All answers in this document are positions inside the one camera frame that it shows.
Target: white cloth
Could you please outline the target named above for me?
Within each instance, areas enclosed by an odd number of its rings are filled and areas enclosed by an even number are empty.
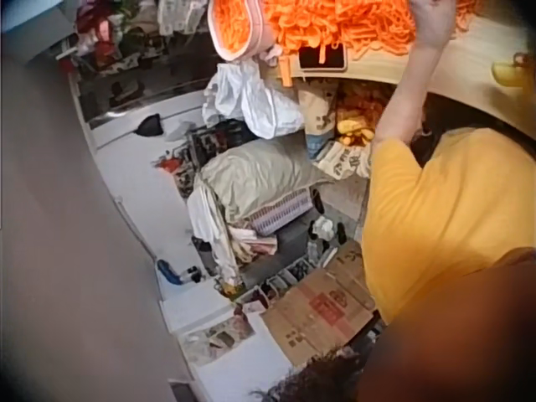
[[[214,261],[224,281],[234,284],[239,278],[235,253],[219,212],[214,193],[202,180],[196,180],[195,189],[186,202],[192,221],[193,235],[209,242]]]
[[[285,136],[303,127],[298,103],[265,85],[254,60],[218,64],[204,90],[203,119],[207,126],[225,119],[244,120],[258,137]]]

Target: smartphone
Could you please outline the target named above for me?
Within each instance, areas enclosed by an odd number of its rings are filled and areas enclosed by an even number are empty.
[[[326,46],[326,62],[320,64],[320,47],[309,48],[303,47],[298,52],[300,68],[305,71],[344,71],[347,68],[346,48],[343,44],[338,45],[335,49]]]

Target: white plastic bag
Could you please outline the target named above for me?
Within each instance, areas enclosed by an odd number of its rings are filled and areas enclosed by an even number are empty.
[[[203,119],[214,126],[225,119],[244,120],[258,137],[285,136],[303,127],[297,102],[267,87],[259,65],[249,59],[235,64],[218,64],[218,72],[204,90]]]

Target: cardboard box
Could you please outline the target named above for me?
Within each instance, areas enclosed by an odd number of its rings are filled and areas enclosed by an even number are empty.
[[[370,305],[372,298],[359,285],[359,245],[352,243],[341,248],[326,270],[313,271],[262,314],[271,335],[295,366],[345,345],[373,317],[358,300]]]

